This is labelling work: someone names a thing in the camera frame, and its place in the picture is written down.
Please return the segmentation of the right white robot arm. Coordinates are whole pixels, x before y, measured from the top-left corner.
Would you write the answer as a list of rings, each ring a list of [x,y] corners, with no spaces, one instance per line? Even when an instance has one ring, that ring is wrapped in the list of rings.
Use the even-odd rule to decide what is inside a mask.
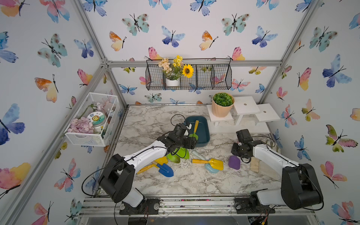
[[[248,207],[261,212],[270,206],[287,206],[292,210],[311,210],[313,205],[324,206],[324,198],[313,166],[300,164],[275,152],[265,142],[254,140],[248,129],[237,131],[238,143],[231,153],[251,161],[257,158],[280,177],[281,187],[253,191]]]

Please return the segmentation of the light blue shovel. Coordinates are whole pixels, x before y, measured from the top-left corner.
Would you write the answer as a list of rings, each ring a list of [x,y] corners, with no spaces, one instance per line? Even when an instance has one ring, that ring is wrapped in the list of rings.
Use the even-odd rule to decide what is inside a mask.
[[[191,154],[192,154],[196,159],[206,160],[206,158],[203,157],[203,156],[202,156],[200,153],[198,153],[196,150],[192,150],[192,151],[191,151]],[[204,167],[205,167],[210,173],[216,174],[216,173],[219,172],[218,169],[212,168],[210,164],[205,164]]]

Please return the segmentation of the purple shovel pink handle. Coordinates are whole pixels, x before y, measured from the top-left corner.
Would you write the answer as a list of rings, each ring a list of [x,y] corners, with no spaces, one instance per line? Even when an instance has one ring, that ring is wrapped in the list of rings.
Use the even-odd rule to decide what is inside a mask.
[[[241,160],[237,156],[230,156],[228,161],[228,166],[234,170],[240,170]]]

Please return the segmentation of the blue shovel wooden handle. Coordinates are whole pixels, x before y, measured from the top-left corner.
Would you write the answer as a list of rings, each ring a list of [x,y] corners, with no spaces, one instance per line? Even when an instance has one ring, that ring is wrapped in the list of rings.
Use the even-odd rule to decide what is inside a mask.
[[[170,177],[174,176],[172,168],[170,166],[168,166],[167,164],[161,165],[155,161],[153,161],[152,163],[159,168],[158,171],[165,177],[170,178]]]

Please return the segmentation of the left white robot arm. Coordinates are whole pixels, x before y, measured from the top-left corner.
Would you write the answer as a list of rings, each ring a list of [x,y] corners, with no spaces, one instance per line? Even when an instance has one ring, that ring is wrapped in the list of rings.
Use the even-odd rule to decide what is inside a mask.
[[[133,187],[137,172],[156,159],[180,148],[194,149],[197,140],[190,137],[191,125],[179,123],[173,131],[158,137],[149,146],[126,156],[113,155],[104,167],[98,183],[114,203],[124,202],[136,208],[145,202],[143,194]]]

